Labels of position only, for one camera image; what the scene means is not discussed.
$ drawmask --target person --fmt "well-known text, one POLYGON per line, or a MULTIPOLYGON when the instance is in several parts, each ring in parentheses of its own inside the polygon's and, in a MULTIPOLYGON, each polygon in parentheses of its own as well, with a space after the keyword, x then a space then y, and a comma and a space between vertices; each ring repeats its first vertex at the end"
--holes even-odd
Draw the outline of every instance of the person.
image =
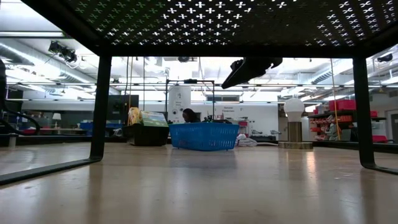
POLYGON ((192 109, 187 108, 182 112, 182 117, 184 118, 186 123, 197 123, 200 122, 197 114, 193 112, 192 109))

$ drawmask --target black metal table leg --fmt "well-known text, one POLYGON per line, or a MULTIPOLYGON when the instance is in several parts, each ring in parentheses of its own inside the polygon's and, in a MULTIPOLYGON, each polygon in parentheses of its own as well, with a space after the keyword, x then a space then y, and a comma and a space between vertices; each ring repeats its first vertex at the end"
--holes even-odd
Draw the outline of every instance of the black metal table leg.
POLYGON ((380 167, 374 161, 368 71, 366 66, 366 58, 356 57, 353 59, 359 160, 365 168, 398 175, 398 169, 380 167))
POLYGON ((102 159, 104 156, 106 109, 108 106, 111 64, 111 56, 107 55, 99 58, 90 159, 102 159))

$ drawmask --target blue basket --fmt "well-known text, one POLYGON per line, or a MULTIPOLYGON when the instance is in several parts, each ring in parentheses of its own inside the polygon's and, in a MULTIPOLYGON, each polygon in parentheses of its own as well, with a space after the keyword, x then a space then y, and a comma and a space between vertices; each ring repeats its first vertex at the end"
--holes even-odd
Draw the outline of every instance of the blue basket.
POLYGON ((239 125, 222 123, 170 124, 173 147, 198 151, 228 150, 235 147, 239 125))

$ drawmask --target concrete floor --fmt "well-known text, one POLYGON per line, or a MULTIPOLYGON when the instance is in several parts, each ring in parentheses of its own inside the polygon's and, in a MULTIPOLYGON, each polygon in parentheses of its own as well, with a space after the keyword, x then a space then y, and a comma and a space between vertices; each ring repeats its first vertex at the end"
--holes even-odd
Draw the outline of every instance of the concrete floor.
MULTIPOLYGON (((89 148, 81 143, 18 150, 35 151, 36 160, 26 163, 37 167, 52 161, 48 154, 39 158, 40 151, 63 152, 53 156, 65 162, 85 157, 89 148)), ((398 155, 376 157, 382 165, 398 167, 398 155)), ((4 154, 0 159, 2 170, 13 166, 10 160, 4 162, 4 154)), ((15 162, 19 168, 24 163, 21 158, 15 162)), ((362 169, 358 152, 344 149, 195 152, 107 144, 102 162, 0 188, 0 220, 1 224, 397 223, 398 177, 362 169)))

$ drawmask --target black storage box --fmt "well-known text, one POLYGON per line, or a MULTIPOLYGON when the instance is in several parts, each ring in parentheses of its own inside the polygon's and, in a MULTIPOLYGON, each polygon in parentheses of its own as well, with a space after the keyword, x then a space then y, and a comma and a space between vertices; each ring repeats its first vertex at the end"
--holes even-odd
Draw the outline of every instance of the black storage box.
POLYGON ((134 146, 164 146, 169 137, 169 127, 133 124, 122 128, 123 136, 134 146))

